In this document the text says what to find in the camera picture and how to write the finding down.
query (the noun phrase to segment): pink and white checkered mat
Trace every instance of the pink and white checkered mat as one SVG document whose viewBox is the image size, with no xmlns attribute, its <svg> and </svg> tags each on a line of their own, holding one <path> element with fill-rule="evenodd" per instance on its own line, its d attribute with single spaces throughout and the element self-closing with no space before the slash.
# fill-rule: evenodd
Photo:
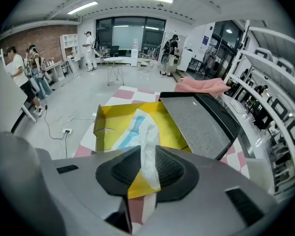
<svg viewBox="0 0 295 236">
<path fill-rule="evenodd" d="M 159 92 L 148 91 L 138 88 L 121 86 L 116 93 L 109 99 L 106 106 L 122 105 L 131 103 L 154 102 L 159 99 Z M 76 150 L 74 157 L 90 156 L 95 149 L 95 136 L 93 135 L 94 122 L 86 131 Z M 238 139 L 235 140 L 231 148 L 221 159 L 235 170 L 249 178 L 246 159 Z M 155 210 L 156 194 L 149 194 L 143 197 L 130 199 L 128 201 L 130 218 L 132 223 L 132 234 L 134 234 L 149 218 Z"/>
</svg>

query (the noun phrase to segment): pink towel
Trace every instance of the pink towel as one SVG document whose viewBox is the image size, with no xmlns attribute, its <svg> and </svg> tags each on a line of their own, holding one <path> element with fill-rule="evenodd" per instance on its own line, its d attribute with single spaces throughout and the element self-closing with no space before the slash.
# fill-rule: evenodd
<svg viewBox="0 0 295 236">
<path fill-rule="evenodd" d="M 203 92 L 209 93 L 216 98 L 229 89 L 231 88 L 225 85 L 221 78 L 197 81 L 184 77 L 182 82 L 177 83 L 175 92 Z"/>
</svg>

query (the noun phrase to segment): power strip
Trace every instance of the power strip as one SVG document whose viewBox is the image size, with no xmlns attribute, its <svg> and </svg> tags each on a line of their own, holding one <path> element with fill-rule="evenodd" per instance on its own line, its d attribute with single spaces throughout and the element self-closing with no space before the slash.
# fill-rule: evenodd
<svg viewBox="0 0 295 236">
<path fill-rule="evenodd" d="M 64 128 L 64 129 L 62 130 L 62 133 L 65 133 L 66 131 L 68 131 L 68 132 L 67 132 L 68 134 L 71 134 L 71 133 L 73 132 L 73 129 L 72 129 L 72 128 Z"/>
</svg>

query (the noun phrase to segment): white shirt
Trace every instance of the white shirt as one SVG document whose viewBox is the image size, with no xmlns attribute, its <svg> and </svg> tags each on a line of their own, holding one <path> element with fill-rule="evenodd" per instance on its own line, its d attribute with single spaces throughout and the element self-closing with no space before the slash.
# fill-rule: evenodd
<svg viewBox="0 0 295 236">
<path fill-rule="evenodd" d="M 11 75 L 16 74 L 20 66 L 23 68 L 22 73 L 13 78 L 14 82 L 18 85 L 18 87 L 20 87 L 21 85 L 24 85 L 27 81 L 29 81 L 24 73 L 24 63 L 23 63 L 22 57 L 19 54 L 16 54 L 13 58 L 12 65 L 6 66 L 7 72 L 10 73 Z"/>
<path fill-rule="evenodd" d="M 87 37 L 87 53 L 91 52 L 91 45 L 95 43 L 95 39 L 92 36 Z"/>
</svg>

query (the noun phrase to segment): white plastic bag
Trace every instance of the white plastic bag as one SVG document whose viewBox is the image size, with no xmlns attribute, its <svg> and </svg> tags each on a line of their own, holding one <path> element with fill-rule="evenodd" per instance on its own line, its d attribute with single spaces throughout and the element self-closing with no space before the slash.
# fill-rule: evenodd
<svg viewBox="0 0 295 236">
<path fill-rule="evenodd" d="M 149 114 L 137 109 L 129 127 L 115 142 L 112 150 L 140 145 L 142 176 L 151 188 L 156 190 L 160 188 L 155 167 L 155 146 L 159 144 L 159 129 L 156 123 Z"/>
</svg>

